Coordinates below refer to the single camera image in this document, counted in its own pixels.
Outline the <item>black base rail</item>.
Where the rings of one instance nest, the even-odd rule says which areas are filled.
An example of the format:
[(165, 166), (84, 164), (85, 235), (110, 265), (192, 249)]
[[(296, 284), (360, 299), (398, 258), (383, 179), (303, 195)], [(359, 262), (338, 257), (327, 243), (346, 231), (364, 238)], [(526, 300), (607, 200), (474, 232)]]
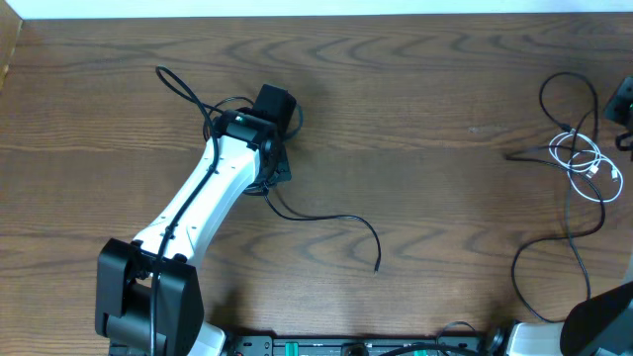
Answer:
[(228, 335), (221, 353), (225, 356), (496, 355), (501, 348), (498, 335), (455, 321), (434, 334), (410, 335), (299, 335), (237, 329)]

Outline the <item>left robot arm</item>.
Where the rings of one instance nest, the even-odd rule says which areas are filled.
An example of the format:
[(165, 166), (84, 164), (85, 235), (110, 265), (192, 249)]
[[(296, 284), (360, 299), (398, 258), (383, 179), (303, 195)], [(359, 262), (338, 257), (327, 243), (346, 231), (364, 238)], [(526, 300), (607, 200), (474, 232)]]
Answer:
[(226, 333), (205, 321), (198, 270), (246, 190), (287, 181), (284, 147), (296, 99), (265, 84), (250, 108), (226, 110), (169, 205), (130, 242), (98, 256), (95, 329), (112, 355), (219, 355)]

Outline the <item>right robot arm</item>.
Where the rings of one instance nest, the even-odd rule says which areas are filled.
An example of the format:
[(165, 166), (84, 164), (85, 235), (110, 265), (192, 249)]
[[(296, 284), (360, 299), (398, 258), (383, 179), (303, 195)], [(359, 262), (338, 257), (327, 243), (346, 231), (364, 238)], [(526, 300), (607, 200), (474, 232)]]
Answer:
[[(583, 116), (578, 125), (573, 128), (556, 120), (543, 104), (543, 92), (547, 84), (560, 76), (577, 77), (588, 86), (592, 95), (591, 109)], [(588, 271), (575, 246), (574, 240), (579, 237), (589, 236), (604, 224), (606, 211), (604, 204), (616, 200), (624, 186), (624, 177), (619, 168), (610, 158), (605, 156), (597, 147), (596, 141), (599, 130), (597, 94), (594, 87), (586, 77), (574, 72), (559, 72), (548, 77), (539, 89), (539, 105), (544, 114), (557, 125), (562, 133), (555, 136), (546, 146), (534, 147), (532, 150), (547, 149), (556, 162), (547, 162), (538, 159), (520, 158), (516, 155), (526, 151), (518, 151), (508, 154), (505, 159), (509, 161), (535, 162), (553, 166), (563, 170), (570, 181), (572, 189), (577, 189), (575, 176), (586, 181), (593, 189), (595, 198), (585, 196), (586, 199), (599, 204), (600, 220), (596, 227), (579, 233), (569, 231), (569, 196), (565, 207), (566, 235), (563, 237), (543, 237), (529, 241), (516, 251), (510, 268), (512, 286), (520, 301), (537, 318), (545, 323), (518, 322), (510, 328), (508, 336), (498, 336), (490, 341), (491, 355), (497, 350), (500, 355), (632, 355), (632, 278), (608, 292), (595, 297), (591, 296)], [(580, 129), (587, 116), (593, 115), (593, 132), (591, 138), (580, 134)], [(609, 120), (622, 127), (627, 132), (615, 138), (615, 146), (619, 151), (631, 152), (632, 161), (632, 75), (624, 77), (613, 95), (609, 98), (604, 115)], [(590, 148), (577, 149), (577, 141), (584, 140)], [(559, 150), (570, 152), (569, 159), (563, 161), (558, 154)], [(584, 161), (574, 163), (579, 155), (591, 154), (592, 158), (581, 158)], [(595, 175), (601, 162), (607, 162), (612, 168), (612, 179), (619, 181), (620, 186), (614, 197), (604, 200), (599, 190), (590, 182), (590, 177)], [(562, 321), (548, 319), (539, 314), (521, 295), (515, 279), (515, 267), (521, 252), (533, 244), (544, 241), (567, 240), (572, 248), (577, 261), (583, 271), (587, 287), (587, 299), (576, 305)]]

